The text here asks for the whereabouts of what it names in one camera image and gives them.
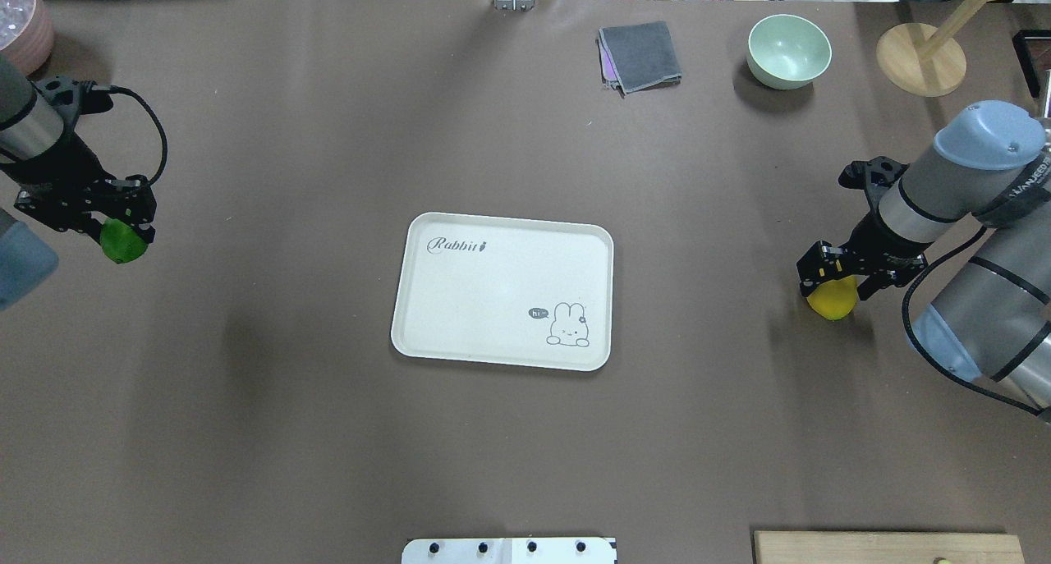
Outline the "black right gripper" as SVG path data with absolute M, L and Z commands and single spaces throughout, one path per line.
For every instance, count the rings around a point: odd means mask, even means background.
M 817 241 L 799 258 L 801 295 L 810 297 L 822 284 L 848 276 L 865 279 L 857 290 L 860 300 L 887 287 L 908 286 L 927 268 L 928 246 L 898 236 L 881 220 L 860 220 L 844 245 Z

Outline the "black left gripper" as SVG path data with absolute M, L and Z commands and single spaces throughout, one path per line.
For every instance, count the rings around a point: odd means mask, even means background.
M 150 245 L 154 242 L 153 186 L 146 175 L 117 179 L 79 137 L 48 152 L 14 164 L 16 209 L 58 232 L 82 232 L 99 243 L 102 223 L 120 220 Z

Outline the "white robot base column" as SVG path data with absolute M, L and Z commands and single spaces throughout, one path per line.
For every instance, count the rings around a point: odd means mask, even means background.
M 416 539 L 401 563 L 617 563 L 616 540 L 586 535 Z

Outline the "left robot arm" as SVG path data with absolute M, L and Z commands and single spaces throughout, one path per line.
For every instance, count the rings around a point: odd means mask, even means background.
M 1 66 L 1 170 L 18 187 L 19 212 L 56 232 L 79 232 L 115 264 L 141 258 L 154 241 L 158 175 L 116 177 L 76 134 L 84 114 L 107 112 L 119 85 L 56 76 L 30 81 L 8 60 Z

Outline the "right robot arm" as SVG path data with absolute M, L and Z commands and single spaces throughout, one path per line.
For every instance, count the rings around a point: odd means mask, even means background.
M 954 117 L 914 163 L 856 161 L 838 183 L 867 214 L 841 245 L 796 264 L 801 296 L 829 320 L 903 287 L 906 339 L 969 391 L 1049 422 L 1047 118 L 985 100 Z

